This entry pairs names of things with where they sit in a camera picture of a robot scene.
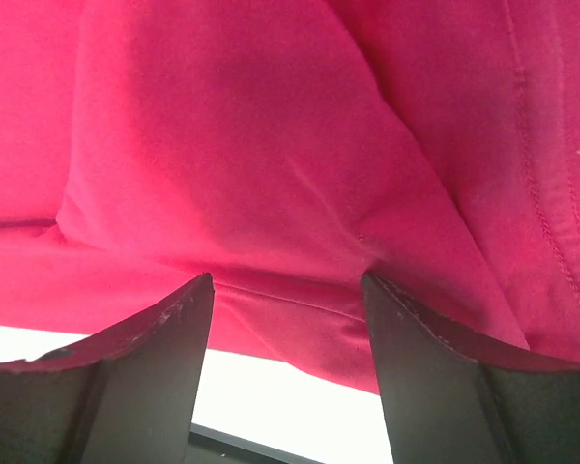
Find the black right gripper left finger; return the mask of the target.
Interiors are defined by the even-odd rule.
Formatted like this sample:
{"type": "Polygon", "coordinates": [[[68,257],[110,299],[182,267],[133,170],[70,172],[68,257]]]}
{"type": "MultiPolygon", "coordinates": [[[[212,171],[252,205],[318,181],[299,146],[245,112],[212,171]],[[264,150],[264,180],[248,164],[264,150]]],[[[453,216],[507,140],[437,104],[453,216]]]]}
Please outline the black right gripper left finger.
{"type": "Polygon", "coordinates": [[[39,359],[0,363],[0,463],[184,463],[214,303],[204,274],[39,359]]]}

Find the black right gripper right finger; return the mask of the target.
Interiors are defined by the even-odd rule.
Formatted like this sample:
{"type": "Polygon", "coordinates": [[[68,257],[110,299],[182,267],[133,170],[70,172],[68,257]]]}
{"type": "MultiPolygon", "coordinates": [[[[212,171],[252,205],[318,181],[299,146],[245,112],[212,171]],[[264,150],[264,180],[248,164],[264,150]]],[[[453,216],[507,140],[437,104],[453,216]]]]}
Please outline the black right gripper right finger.
{"type": "Polygon", "coordinates": [[[580,464],[580,363],[478,333],[372,273],[362,294],[395,462],[580,464]]]}

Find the crimson pink t shirt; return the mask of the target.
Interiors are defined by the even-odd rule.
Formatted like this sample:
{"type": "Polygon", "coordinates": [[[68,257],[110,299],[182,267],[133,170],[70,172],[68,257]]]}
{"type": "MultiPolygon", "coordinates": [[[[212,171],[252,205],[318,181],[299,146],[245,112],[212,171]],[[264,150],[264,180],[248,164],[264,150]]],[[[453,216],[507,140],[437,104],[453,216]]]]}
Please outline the crimson pink t shirt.
{"type": "Polygon", "coordinates": [[[369,270],[580,363],[580,1],[0,1],[0,325],[209,273],[212,348],[375,392],[369,270]]]}

